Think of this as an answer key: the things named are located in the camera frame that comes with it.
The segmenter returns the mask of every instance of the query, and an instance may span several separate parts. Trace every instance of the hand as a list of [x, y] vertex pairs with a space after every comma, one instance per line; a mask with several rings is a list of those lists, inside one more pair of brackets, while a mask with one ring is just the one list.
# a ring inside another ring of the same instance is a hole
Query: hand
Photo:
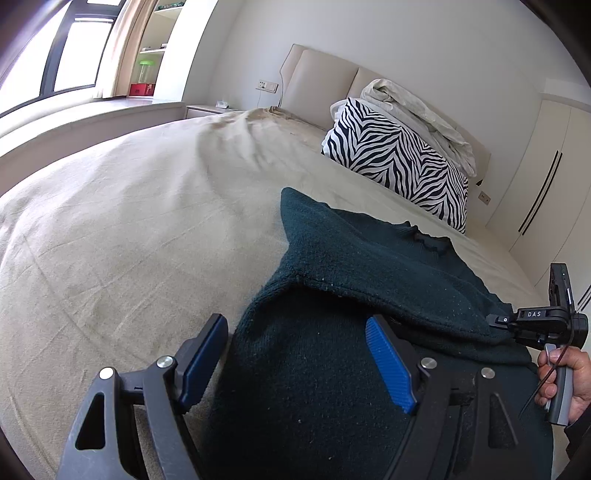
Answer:
[[[550, 362], [556, 363], [560, 356], [561, 349], [557, 348], [550, 352]], [[546, 352], [541, 351], [538, 356], [538, 377], [540, 380], [548, 374], [550, 366], [547, 364], [548, 359]], [[573, 369], [573, 399], [570, 403], [569, 424], [578, 420], [578, 418], [591, 404], [591, 360], [587, 352], [582, 352], [580, 349], [571, 346], [568, 347], [566, 353], [559, 363], [560, 366], [567, 365]], [[549, 398], [556, 395], [557, 387], [554, 384], [556, 380], [556, 371], [546, 380], [541, 386], [540, 391], [535, 396], [535, 402], [543, 407], [548, 402]]]

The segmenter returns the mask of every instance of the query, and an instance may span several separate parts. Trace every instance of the bed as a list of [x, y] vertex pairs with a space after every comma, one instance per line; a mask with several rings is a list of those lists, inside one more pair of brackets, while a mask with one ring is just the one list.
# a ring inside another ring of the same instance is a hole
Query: bed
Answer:
[[[448, 236], [501, 300], [543, 303], [484, 226], [468, 217], [462, 235], [320, 154], [330, 105], [380, 75], [298, 45], [281, 73], [281, 109], [135, 132], [58, 161], [0, 199], [0, 426], [35, 479], [55, 477], [78, 405], [102, 367], [144, 368], [175, 352], [211, 312], [235, 328], [287, 249], [279, 216], [286, 186]], [[489, 154], [452, 125], [475, 152], [472, 188]], [[187, 415], [197, 445], [214, 387], [215, 376]], [[138, 420], [145, 429], [141, 411]], [[559, 468], [557, 455], [563, 448], [555, 448]]]

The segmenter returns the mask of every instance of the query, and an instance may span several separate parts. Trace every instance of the wall outlet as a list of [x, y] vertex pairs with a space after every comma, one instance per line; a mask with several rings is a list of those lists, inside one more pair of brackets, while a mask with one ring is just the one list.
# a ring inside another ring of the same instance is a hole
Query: wall outlet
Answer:
[[262, 90], [263, 92], [269, 93], [275, 93], [277, 91], [277, 87], [279, 87], [278, 83], [266, 82], [265, 80], [259, 80], [256, 84], [257, 90]]
[[484, 193], [483, 191], [480, 191], [480, 195], [478, 196], [478, 199], [482, 203], [484, 203], [485, 205], [488, 205], [490, 203], [490, 201], [491, 201], [491, 198], [486, 193]]

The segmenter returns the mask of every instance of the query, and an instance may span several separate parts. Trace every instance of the pillow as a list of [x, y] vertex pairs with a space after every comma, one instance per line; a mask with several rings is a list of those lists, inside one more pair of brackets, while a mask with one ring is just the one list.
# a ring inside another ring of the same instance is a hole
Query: pillow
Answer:
[[322, 153], [466, 232], [468, 179], [406, 125], [347, 99]]

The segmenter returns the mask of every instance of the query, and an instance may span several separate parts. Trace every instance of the blue gripper pad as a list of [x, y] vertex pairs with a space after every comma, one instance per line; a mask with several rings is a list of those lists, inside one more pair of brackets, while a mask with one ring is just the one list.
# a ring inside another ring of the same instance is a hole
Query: blue gripper pad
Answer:
[[178, 398], [178, 403], [184, 411], [188, 411], [191, 406], [199, 403], [203, 397], [228, 341], [228, 321], [219, 315], [213, 325], [206, 325], [203, 328], [203, 333], [206, 334], [206, 337], [202, 343], [199, 342], [199, 337], [195, 339], [196, 343], [200, 344], [195, 356], [187, 366], [183, 378], [183, 390]]
[[374, 317], [369, 318], [365, 324], [365, 341], [390, 393], [390, 398], [394, 404], [402, 407], [404, 413], [412, 413], [417, 405], [417, 399], [413, 393], [410, 372]]

